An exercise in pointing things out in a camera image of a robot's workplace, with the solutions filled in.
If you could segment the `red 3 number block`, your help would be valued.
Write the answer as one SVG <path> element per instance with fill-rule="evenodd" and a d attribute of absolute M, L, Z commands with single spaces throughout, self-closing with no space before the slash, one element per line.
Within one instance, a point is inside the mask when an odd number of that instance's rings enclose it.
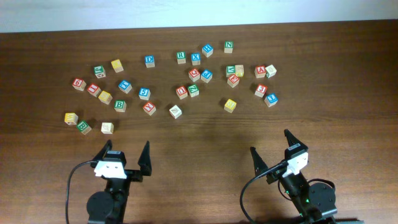
<path fill-rule="evenodd" d="M 267 91 L 267 86 L 263 84 L 258 84 L 254 94 L 260 98 L 263 98 L 264 95 L 266 94 L 266 91 Z"/>

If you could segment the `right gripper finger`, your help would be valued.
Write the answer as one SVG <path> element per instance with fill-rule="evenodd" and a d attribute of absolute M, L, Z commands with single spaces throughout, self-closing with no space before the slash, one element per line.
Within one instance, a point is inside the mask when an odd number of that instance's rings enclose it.
<path fill-rule="evenodd" d="M 255 147 L 250 147 L 250 153 L 252 156 L 253 164 L 254 164 L 254 174 L 255 176 L 259 176 L 268 170 L 268 166 L 262 160 L 261 156 L 257 153 Z"/>
<path fill-rule="evenodd" d="M 288 130 L 284 130 L 284 135 L 286 137 L 289 147 L 288 150 L 296 150 L 300 148 L 300 141 Z"/>

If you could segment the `plain yellow top block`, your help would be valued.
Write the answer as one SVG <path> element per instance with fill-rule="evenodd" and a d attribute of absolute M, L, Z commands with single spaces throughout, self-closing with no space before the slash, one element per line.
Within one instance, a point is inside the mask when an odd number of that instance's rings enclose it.
<path fill-rule="evenodd" d="M 116 73 L 122 72 L 124 70 L 120 59 L 113 60 L 111 65 Z"/>

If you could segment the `red A letter block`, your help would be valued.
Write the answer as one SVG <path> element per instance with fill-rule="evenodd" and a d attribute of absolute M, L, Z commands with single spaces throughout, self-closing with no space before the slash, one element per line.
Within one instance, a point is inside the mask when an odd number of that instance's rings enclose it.
<path fill-rule="evenodd" d="M 256 78 L 264 78 L 267 73 L 266 67 L 264 65 L 256 66 L 254 73 Z"/>

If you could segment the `red Y letter block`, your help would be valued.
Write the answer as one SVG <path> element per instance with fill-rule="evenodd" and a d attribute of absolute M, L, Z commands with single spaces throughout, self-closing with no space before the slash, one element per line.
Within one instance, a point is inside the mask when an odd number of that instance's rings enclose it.
<path fill-rule="evenodd" d="M 149 115 L 152 116 L 156 112 L 156 107 L 153 103 L 148 101 L 144 106 L 143 110 Z"/>

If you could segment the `green B letter block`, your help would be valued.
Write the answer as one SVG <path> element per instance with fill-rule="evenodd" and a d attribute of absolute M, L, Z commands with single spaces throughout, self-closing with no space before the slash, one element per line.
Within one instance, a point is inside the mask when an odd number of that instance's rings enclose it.
<path fill-rule="evenodd" d="M 114 109 L 117 112 L 125 112 L 126 111 L 126 107 L 127 107 L 127 104 L 126 104 L 126 102 L 124 100 L 116 100 L 114 102 Z"/>

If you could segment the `natural picture block left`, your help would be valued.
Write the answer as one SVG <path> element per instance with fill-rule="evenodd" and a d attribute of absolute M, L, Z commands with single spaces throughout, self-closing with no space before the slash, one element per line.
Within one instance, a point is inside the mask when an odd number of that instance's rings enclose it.
<path fill-rule="evenodd" d="M 102 123 L 101 124 L 101 132 L 103 134 L 113 134 L 114 133 L 114 124 L 113 123 Z"/>

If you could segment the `red U letter block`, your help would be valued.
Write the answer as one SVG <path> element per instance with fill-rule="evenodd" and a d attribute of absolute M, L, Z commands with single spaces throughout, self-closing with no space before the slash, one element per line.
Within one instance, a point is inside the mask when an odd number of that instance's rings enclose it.
<path fill-rule="evenodd" d="M 180 87 L 176 88 L 176 94 L 180 100 L 182 100 L 188 96 L 187 89 L 184 86 L 180 86 Z"/>

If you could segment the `blue 5 number block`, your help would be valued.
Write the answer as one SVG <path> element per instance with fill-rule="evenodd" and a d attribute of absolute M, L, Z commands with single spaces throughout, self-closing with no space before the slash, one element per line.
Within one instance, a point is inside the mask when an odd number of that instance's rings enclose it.
<path fill-rule="evenodd" d="M 148 88 L 140 88 L 140 90 L 139 90 L 139 98 L 141 100 L 149 100 L 149 98 L 150 98 L 150 90 Z"/>

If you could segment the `green N letter block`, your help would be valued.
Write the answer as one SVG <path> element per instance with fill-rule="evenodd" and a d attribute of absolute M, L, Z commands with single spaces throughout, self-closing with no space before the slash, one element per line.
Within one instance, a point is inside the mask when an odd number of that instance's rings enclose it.
<path fill-rule="evenodd" d="M 231 54 L 233 53 L 234 42 L 233 41 L 225 41 L 224 42 L 224 53 Z"/>

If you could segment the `red I letter block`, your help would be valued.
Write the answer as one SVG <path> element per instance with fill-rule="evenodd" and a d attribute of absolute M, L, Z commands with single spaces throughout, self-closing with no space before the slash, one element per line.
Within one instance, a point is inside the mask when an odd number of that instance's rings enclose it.
<path fill-rule="evenodd" d="M 87 91 L 89 94 L 97 98 L 101 93 L 101 88 L 98 85 L 92 83 L 88 86 Z"/>

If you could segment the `green J letter block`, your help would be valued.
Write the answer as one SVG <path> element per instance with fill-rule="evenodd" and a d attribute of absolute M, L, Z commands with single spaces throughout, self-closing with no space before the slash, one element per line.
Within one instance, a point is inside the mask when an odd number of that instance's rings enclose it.
<path fill-rule="evenodd" d="M 95 66 L 93 71 L 96 78 L 104 78 L 106 76 L 106 71 L 102 65 Z"/>

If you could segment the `blue H letter block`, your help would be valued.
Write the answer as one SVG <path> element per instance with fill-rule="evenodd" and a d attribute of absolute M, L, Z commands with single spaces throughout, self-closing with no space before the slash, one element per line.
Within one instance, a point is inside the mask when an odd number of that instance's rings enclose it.
<path fill-rule="evenodd" d="M 202 53 L 206 58 L 213 54 L 214 48 L 210 44 L 206 44 L 202 47 Z"/>

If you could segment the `white picture block right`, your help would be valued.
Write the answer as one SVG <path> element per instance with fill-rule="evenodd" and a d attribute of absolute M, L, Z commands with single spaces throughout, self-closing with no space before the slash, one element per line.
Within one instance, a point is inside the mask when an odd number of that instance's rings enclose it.
<path fill-rule="evenodd" d="M 273 77 L 277 73 L 276 68 L 273 65 L 269 65 L 266 67 L 266 77 Z"/>

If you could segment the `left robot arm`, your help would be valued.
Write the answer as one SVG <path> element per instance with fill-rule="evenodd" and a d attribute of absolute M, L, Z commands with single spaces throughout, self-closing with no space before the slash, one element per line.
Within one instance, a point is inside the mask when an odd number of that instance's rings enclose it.
<path fill-rule="evenodd" d="M 89 223 L 115 223 L 124 221 L 130 184 L 142 182 L 152 174 L 150 142 L 146 142 L 138 159 L 140 169 L 126 169 L 126 157 L 122 151 L 112 150 L 109 140 L 93 158 L 95 176 L 106 181 L 103 191 L 94 193 L 86 203 Z"/>

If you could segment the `yellow edged natural block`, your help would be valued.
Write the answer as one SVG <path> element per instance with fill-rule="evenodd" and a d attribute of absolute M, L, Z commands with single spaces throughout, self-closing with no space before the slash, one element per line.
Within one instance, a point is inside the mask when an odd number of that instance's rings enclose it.
<path fill-rule="evenodd" d="M 237 77 L 243 77 L 244 76 L 244 65 L 235 65 L 235 75 Z"/>

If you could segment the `yellow W letter block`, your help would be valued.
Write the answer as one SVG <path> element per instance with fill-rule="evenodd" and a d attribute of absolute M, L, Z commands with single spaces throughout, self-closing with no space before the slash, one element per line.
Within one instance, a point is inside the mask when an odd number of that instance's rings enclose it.
<path fill-rule="evenodd" d="M 65 113 L 64 122 L 68 125 L 77 125 L 78 115 L 76 113 Z"/>

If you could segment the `red Q letter block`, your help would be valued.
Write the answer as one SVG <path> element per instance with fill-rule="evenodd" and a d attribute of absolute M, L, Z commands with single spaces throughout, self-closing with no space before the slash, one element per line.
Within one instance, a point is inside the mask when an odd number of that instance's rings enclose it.
<path fill-rule="evenodd" d="M 196 68 L 193 68 L 188 72 L 188 77 L 191 79 L 192 82 L 196 82 L 201 78 L 201 73 Z"/>

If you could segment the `blue 1 number block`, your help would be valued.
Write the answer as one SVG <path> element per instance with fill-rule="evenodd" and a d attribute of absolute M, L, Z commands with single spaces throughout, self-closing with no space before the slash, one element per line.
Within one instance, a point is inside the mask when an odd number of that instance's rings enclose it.
<path fill-rule="evenodd" d="M 274 93 L 267 95 L 264 99 L 264 102 L 268 107 L 274 106 L 278 102 L 278 97 Z"/>

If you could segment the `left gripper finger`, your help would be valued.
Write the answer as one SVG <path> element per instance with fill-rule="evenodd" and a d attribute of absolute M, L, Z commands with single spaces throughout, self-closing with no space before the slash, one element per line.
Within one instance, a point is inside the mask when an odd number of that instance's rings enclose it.
<path fill-rule="evenodd" d="M 107 140 L 106 144 L 103 146 L 103 148 L 95 155 L 95 157 L 91 160 L 92 163 L 90 164 L 91 167 L 96 167 L 99 161 L 102 161 L 104 156 L 108 151 L 111 151 L 113 148 L 112 141 L 109 139 Z"/>
<path fill-rule="evenodd" d="M 150 142 L 147 141 L 140 158 L 138 160 L 138 165 L 140 166 L 141 175 L 151 176 L 152 175 L 152 164 L 150 160 Z"/>

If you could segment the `red E letter block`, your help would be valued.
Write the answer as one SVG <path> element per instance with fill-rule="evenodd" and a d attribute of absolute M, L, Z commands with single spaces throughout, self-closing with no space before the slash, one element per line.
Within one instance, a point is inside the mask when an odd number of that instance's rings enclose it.
<path fill-rule="evenodd" d="M 227 79 L 227 84 L 231 87 L 234 88 L 239 84 L 240 78 L 237 77 L 235 74 L 231 74 L 228 79 Z"/>

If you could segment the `green V letter block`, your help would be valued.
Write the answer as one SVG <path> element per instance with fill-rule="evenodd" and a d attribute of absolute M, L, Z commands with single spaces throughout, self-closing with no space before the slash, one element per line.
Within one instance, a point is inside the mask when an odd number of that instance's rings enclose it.
<path fill-rule="evenodd" d="M 236 67 L 234 65 L 228 65 L 226 67 L 226 76 L 229 77 L 232 74 L 236 73 Z"/>

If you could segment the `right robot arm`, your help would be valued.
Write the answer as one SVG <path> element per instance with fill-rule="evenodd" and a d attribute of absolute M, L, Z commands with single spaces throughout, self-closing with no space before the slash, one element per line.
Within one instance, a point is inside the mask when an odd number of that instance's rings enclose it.
<path fill-rule="evenodd" d="M 284 159 L 273 167 L 268 167 L 256 148 L 250 147 L 255 176 L 244 186 L 239 197 L 242 211 L 245 211 L 244 191 L 255 180 L 265 177 L 268 184 L 277 182 L 278 189 L 285 190 L 281 195 L 299 212 L 299 223 L 336 223 L 334 183 L 324 179 L 307 180 L 301 170 L 308 164 L 308 147 L 289 130 L 284 130 L 284 135 L 289 146 L 284 151 Z"/>

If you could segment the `green Z letter block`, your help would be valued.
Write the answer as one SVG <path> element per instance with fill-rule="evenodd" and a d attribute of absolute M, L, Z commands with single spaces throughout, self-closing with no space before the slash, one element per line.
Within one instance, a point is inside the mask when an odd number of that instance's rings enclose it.
<path fill-rule="evenodd" d="M 188 93 L 191 97 L 198 96 L 200 91 L 196 84 L 188 86 Z"/>

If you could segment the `green E letter block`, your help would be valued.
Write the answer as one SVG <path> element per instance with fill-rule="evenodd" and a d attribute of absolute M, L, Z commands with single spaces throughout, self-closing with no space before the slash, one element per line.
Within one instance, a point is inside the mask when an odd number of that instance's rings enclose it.
<path fill-rule="evenodd" d="M 76 127 L 79 130 L 79 132 L 81 132 L 84 135 L 86 135 L 92 130 L 92 128 L 88 125 L 86 121 L 80 121 Z"/>

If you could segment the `green R letter block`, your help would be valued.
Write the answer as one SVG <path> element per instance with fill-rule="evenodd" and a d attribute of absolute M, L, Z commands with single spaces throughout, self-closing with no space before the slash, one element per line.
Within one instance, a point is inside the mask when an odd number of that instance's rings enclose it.
<path fill-rule="evenodd" d="M 186 53 L 185 52 L 177 52 L 176 57 L 177 57 L 178 64 L 186 63 Z"/>

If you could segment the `blue D letter block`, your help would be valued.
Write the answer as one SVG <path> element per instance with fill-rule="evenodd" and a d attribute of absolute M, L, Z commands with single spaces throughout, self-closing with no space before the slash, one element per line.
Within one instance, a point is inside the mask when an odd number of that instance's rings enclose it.
<path fill-rule="evenodd" d="M 155 60 L 153 55 L 146 55 L 144 57 L 144 60 L 147 68 L 155 67 Z"/>

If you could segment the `white leaf picture block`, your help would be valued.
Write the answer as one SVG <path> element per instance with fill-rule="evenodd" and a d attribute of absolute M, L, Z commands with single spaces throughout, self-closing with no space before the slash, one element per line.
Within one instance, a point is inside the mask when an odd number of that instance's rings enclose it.
<path fill-rule="evenodd" d="M 169 112 L 174 119 L 177 119 L 179 116 L 182 115 L 182 110 L 177 105 L 171 107 L 171 109 L 169 109 Z"/>

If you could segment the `blue T letter block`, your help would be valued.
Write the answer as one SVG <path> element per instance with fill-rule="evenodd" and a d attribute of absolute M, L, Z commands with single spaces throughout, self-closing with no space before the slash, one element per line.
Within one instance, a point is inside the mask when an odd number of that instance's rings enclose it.
<path fill-rule="evenodd" d="M 132 85 L 126 80 L 122 80 L 118 87 L 125 94 L 128 94 L 132 90 Z"/>

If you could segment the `red 6 number block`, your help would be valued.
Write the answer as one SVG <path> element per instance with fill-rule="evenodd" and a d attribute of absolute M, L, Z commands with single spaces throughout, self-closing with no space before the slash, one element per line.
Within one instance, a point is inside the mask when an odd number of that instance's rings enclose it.
<path fill-rule="evenodd" d="M 84 91 L 86 87 L 86 82 L 81 78 L 74 79 L 72 86 L 79 91 Z"/>

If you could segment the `blue P letter block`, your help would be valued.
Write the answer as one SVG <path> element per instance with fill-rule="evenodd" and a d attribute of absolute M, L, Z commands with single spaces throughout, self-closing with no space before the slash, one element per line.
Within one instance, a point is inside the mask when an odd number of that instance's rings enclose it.
<path fill-rule="evenodd" d="M 201 73 L 201 80 L 204 81 L 205 83 L 209 83 L 209 81 L 213 78 L 213 73 L 209 70 L 204 70 Z"/>

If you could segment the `blue X letter block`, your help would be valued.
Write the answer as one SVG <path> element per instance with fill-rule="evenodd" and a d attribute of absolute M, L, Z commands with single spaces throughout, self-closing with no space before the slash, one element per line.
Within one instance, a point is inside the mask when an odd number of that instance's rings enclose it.
<path fill-rule="evenodd" d="M 201 55 L 200 53 L 192 53 L 191 54 L 192 65 L 199 65 L 201 63 Z"/>

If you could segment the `yellow S block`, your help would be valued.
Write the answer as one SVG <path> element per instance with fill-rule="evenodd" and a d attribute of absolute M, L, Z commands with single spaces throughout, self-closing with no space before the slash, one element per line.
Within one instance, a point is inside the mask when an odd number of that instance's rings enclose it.
<path fill-rule="evenodd" d="M 236 108 L 237 103 L 233 101 L 232 99 L 228 99 L 227 102 L 224 104 L 224 110 L 226 110 L 229 113 L 232 113 L 234 109 Z"/>
<path fill-rule="evenodd" d="M 102 91 L 99 95 L 98 95 L 98 99 L 100 100 L 100 102 L 105 103 L 105 104 L 110 104 L 111 100 L 113 99 L 113 97 L 111 96 L 110 93 L 108 93 L 107 91 Z"/>

